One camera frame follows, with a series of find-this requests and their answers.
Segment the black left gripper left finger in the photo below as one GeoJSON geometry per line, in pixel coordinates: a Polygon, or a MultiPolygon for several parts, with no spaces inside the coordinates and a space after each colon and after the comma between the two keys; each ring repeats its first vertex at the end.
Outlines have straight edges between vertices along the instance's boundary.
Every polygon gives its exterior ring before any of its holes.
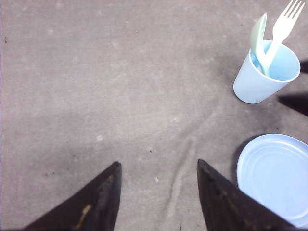
{"type": "Polygon", "coordinates": [[[28,226],[26,231],[112,231],[120,205],[122,166],[113,162],[81,190],[28,226]]]}

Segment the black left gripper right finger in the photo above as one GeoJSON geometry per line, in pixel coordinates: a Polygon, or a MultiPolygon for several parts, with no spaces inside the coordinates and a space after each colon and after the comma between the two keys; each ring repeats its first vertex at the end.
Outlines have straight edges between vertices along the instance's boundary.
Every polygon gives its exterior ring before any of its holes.
{"type": "Polygon", "coordinates": [[[295,231],[296,227],[247,196],[202,159],[197,162],[202,213],[208,231],[295,231]]]}

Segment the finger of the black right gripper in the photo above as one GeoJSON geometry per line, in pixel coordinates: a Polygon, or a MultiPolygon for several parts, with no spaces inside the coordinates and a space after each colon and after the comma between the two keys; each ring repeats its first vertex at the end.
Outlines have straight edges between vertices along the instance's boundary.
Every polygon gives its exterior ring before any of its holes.
{"type": "Polygon", "coordinates": [[[300,62],[300,67],[301,67],[300,72],[307,74],[308,73],[308,60],[301,61],[300,62]]]}
{"type": "Polygon", "coordinates": [[[308,116],[308,96],[307,95],[284,95],[279,96],[281,104],[308,116]]]}

